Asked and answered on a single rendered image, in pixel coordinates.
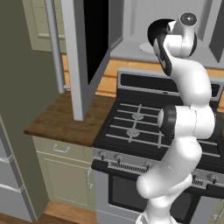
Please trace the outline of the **pale green wall cupboard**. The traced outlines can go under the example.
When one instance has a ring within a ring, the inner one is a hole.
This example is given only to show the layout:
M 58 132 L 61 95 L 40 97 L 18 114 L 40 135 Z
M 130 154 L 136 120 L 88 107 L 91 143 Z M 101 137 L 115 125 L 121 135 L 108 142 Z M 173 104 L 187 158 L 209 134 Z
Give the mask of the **pale green wall cupboard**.
M 22 0 L 24 14 L 31 41 L 31 48 L 35 51 L 50 52 L 51 40 L 48 30 L 45 0 Z M 55 15 L 59 34 L 59 47 L 66 52 L 61 1 L 54 0 Z

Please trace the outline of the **white microwave turntable plate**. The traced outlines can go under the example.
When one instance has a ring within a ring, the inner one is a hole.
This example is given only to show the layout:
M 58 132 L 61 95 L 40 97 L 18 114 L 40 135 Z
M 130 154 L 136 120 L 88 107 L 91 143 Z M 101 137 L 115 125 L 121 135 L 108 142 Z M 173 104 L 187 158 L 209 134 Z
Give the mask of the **white microwave turntable plate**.
M 140 50 L 145 53 L 154 54 L 154 48 L 150 43 L 143 43 L 139 46 Z

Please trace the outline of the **grey microwave oven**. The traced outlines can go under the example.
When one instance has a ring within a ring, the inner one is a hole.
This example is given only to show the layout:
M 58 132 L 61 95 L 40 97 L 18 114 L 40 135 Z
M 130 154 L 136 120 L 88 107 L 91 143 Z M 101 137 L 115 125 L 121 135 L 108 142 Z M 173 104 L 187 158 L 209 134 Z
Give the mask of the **grey microwave oven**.
M 191 56 L 204 67 L 224 68 L 224 0 L 124 0 L 122 41 L 111 52 L 115 59 L 156 62 L 147 29 L 160 18 L 178 19 L 185 12 L 197 18 L 198 44 Z

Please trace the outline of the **pale green cupboard door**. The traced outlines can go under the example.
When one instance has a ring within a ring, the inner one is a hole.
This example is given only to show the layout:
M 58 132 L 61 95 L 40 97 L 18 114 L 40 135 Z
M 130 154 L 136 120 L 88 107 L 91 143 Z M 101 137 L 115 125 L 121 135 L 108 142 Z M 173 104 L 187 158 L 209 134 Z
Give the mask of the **pale green cupboard door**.
M 214 224 L 214 215 L 221 211 L 221 199 L 203 198 L 203 217 L 202 224 Z
M 89 162 L 37 152 L 50 200 L 95 211 L 95 189 L 88 189 Z

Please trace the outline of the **grey fridge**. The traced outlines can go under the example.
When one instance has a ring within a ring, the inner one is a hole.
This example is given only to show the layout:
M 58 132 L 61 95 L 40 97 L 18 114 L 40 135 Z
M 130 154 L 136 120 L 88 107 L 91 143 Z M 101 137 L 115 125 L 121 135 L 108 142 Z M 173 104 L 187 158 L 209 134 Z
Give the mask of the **grey fridge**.
M 0 213 L 35 221 L 25 182 L 2 115 L 0 114 Z

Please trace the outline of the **oven door with window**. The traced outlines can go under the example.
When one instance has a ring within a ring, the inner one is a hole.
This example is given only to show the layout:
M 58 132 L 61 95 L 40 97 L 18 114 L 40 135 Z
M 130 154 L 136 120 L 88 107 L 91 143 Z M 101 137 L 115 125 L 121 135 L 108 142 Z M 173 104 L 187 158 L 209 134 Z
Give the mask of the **oven door with window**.
M 137 192 L 136 181 L 94 171 L 97 224 L 136 224 L 147 200 Z M 171 205 L 171 216 L 178 224 L 208 224 L 215 208 L 224 200 L 224 189 L 208 191 L 189 187 Z

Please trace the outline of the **pale green drawer front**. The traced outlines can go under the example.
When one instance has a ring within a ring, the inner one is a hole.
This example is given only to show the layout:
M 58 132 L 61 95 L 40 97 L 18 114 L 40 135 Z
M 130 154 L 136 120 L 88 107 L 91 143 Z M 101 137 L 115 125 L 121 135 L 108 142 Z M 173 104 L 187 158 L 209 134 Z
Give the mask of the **pale green drawer front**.
M 43 137 L 37 137 L 37 136 L 34 136 L 32 139 L 36 147 L 36 150 L 39 152 L 52 154 L 54 156 L 61 156 L 64 158 L 76 159 L 76 160 L 89 162 L 89 163 L 93 161 L 93 150 L 90 147 L 56 141 L 56 140 L 43 138 Z M 59 148 L 62 150 L 64 150 L 68 146 L 71 148 L 71 150 L 68 153 L 60 153 L 60 152 L 54 151 L 53 146 L 55 144 L 57 144 Z

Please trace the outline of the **black and silver stove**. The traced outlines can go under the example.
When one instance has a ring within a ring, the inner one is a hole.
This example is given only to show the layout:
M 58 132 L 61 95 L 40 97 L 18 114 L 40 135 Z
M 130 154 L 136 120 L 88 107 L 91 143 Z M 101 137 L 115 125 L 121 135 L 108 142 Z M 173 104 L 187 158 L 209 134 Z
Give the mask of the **black and silver stove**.
M 121 67 L 117 72 L 115 103 L 108 113 L 93 143 L 94 160 L 101 160 L 105 151 L 108 168 L 141 175 L 147 170 L 145 161 L 152 166 L 160 161 L 171 141 L 164 137 L 157 125 L 158 112 L 165 105 L 179 105 L 177 86 L 165 74 L 149 70 Z M 224 114 L 217 114 L 218 126 L 207 140 L 201 140 L 202 158 L 192 172 L 192 186 L 205 189 L 213 185 L 209 176 L 219 177 L 217 186 L 224 187 Z M 115 155 L 123 162 L 118 164 Z

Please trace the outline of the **grey microwave door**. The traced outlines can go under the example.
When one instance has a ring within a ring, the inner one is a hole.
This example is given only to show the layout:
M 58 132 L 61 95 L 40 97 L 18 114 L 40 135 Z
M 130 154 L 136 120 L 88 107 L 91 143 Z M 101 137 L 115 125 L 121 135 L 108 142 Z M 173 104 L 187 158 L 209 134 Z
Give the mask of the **grey microwave door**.
M 83 121 L 110 58 L 109 0 L 61 0 L 73 119 Z

